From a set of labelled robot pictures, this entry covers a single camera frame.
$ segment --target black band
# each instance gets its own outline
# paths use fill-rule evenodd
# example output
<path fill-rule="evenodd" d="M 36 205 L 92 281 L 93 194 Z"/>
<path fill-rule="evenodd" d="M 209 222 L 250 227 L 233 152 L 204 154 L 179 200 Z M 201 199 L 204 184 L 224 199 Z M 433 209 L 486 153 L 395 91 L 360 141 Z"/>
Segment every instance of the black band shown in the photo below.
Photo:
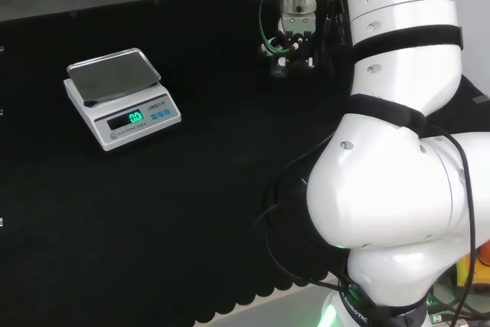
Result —
<path fill-rule="evenodd" d="M 452 25 L 405 28 L 367 38 L 352 48 L 354 62 L 409 47 L 457 45 L 463 49 L 462 29 Z"/>
<path fill-rule="evenodd" d="M 384 120 L 395 126 L 405 126 L 421 136 L 426 129 L 426 117 L 417 110 L 368 95 L 352 95 L 349 113 Z"/>
<path fill-rule="evenodd" d="M 427 295 L 410 306 L 394 307 L 363 306 L 350 293 L 340 293 L 340 299 L 353 320 L 356 321 L 356 323 L 361 327 L 368 327 L 369 325 L 374 325 L 374 322 L 381 322 L 381 325 L 387 325 L 387 322 L 392 318 L 401 316 L 419 308 L 427 301 Z"/>

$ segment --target black table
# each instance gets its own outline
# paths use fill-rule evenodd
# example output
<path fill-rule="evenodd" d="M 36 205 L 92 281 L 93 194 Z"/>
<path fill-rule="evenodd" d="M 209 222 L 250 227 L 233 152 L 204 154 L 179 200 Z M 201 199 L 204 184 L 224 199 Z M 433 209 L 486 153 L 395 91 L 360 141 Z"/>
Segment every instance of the black table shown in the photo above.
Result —
<path fill-rule="evenodd" d="M 148 0 L 0 24 L 0 324 L 185 327 L 292 285 L 250 225 L 266 183 L 346 111 L 348 73 L 271 79 L 256 12 L 257 0 Z M 65 69 L 131 47 L 183 120 L 105 153 Z M 476 95 L 462 84 L 433 120 L 490 130 Z"/>

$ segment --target electronic scale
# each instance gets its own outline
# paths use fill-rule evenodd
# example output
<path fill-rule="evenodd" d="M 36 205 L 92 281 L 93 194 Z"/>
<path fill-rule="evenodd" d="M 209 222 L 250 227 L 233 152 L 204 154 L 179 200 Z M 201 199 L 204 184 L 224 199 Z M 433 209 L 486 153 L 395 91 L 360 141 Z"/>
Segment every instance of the electronic scale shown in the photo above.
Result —
<path fill-rule="evenodd" d="M 160 74 L 139 49 L 67 68 L 68 97 L 105 151 L 181 121 Z"/>

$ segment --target green digital display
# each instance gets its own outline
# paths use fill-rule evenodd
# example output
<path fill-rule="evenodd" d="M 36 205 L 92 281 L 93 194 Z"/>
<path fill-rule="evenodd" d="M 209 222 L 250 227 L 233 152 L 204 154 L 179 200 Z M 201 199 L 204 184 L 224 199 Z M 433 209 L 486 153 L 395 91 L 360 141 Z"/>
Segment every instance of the green digital display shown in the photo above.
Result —
<path fill-rule="evenodd" d="M 109 128 L 111 128 L 111 130 L 116 130 L 127 126 L 128 124 L 141 122 L 142 120 L 144 120 L 144 118 L 145 117 L 143 116 L 143 114 L 141 114 L 140 110 L 134 110 L 118 116 L 114 119 L 107 120 L 107 124 L 109 124 Z"/>
<path fill-rule="evenodd" d="M 139 122 L 140 120 L 143 120 L 143 115 L 135 111 L 133 114 L 129 114 L 129 120 L 131 123 Z"/>

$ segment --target green cable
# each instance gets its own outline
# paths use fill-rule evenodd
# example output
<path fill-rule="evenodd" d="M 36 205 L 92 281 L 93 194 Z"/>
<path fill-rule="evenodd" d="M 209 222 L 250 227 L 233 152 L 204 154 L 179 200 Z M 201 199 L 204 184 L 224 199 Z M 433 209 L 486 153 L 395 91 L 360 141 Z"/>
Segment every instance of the green cable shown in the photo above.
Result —
<path fill-rule="evenodd" d="M 260 0 L 260 6 L 259 6 L 259 29 L 260 29 L 260 36 L 262 37 L 262 41 L 266 49 L 271 53 L 275 55 L 285 55 L 289 53 L 289 49 L 278 49 L 274 46 L 272 46 L 269 43 L 269 40 L 267 40 L 266 34 L 263 32 L 263 27 L 262 27 L 262 3 L 263 0 Z"/>

